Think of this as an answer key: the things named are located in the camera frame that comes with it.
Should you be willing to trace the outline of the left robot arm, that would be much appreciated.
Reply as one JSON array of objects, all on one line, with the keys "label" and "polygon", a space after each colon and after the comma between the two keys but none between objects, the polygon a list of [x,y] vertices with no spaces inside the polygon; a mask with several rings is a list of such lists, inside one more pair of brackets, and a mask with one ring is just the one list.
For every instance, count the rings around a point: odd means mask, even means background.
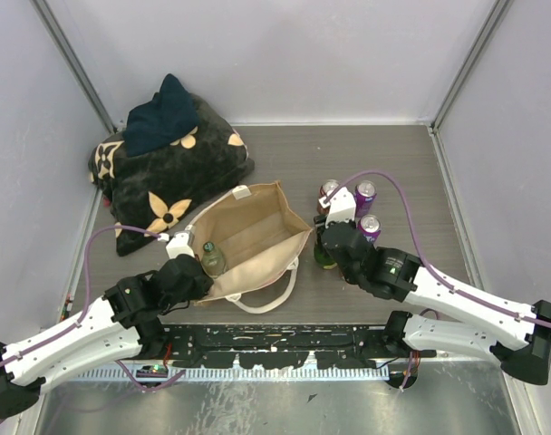
[{"label": "left robot arm", "polygon": [[160,270],[122,278],[86,309],[35,336],[0,342],[0,420],[102,364],[159,358],[168,340],[160,317],[202,299],[212,284],[197,259],[180,255]]}]

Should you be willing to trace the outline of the clear soda water bottle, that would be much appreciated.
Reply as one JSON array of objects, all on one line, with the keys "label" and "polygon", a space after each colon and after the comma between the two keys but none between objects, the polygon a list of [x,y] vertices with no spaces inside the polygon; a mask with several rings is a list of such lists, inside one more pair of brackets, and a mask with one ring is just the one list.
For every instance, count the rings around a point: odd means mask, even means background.
[{"label": "clear soda water bottle", "polygon": [[212,278],[217,278],[227,271],[227,260],[223,252],[211,241],[203,246],[201,264],[206,274]]}]

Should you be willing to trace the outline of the purple soda can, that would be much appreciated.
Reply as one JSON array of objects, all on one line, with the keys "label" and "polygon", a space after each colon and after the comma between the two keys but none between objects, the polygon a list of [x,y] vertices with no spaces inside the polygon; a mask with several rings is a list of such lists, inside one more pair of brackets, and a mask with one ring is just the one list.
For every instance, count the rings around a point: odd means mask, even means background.
[{"label": "purple soda can", "polygon": [[382,231],[380,220],[371,214],[361,217],[357,227],[370,243],[375,243]]},{"label": "purple soda can", "polygon": [[376,187],[369,180],[359,182],[354,189],[354,198],[356,202],[355,216],[361,218],[367,215],[371,209],[372,203],[376,198]]}]

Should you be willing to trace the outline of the red cola can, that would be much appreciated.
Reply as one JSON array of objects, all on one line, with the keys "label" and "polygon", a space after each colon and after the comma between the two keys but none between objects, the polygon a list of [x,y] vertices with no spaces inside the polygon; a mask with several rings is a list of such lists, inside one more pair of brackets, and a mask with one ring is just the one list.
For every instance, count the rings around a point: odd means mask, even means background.
[{"label": "red cola can", "polygon": [[316,205],[316,210],[319,215],[327,215],[329,208],[325,206],[328,195],[339,186],[339,181],[336,179],[326,180],[319,188],[319,195]]}]

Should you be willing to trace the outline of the green glass bottle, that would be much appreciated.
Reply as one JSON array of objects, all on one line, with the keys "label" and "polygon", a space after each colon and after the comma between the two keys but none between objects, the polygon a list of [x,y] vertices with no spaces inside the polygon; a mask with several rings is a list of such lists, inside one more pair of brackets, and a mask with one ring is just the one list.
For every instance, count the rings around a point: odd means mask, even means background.
[{"label": "green glass bottle", "polygon": [[324,270],[334,269],[337,264],[329,253],[324,249],[322,242],[322,234],[320,232],[315,233],[314,240],[314,261]]}]

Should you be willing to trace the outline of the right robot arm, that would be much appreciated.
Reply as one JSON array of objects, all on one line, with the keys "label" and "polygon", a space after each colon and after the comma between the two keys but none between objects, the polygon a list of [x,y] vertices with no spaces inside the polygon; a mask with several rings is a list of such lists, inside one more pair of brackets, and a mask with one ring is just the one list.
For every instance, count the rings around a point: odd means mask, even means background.
[{"label": "right robot arm", "polygon": [[446,315],[429,321],[391,313],[383,332],[387,353],[440,350],[498,363],[522,382],[545,385],[551,365],[551,303],[521,304],[446,276],[398,248],[377,247],[352,222],[314,218],[316,239],[350,285],[384,300]]}]

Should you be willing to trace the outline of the canvas tote bag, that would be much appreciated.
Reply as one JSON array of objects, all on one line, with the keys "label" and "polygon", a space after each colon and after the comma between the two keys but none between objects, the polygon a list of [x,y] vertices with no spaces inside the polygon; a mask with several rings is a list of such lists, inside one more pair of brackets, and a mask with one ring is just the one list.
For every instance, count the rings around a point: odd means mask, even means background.
[{"label": "canvas tote bag", "polygon": [[[212,242],[224,254],[227,271],[213,279],[199,305],[227,300],[250,314],[265,314],[284,304],[295,288],[302,254],[313,229],[289,206],[281,183],[238,186],[200,211],[186,230],[197,256]],[[249,306],[242,296],[267,288],[285,274],[284,292],[261,306]]]}]

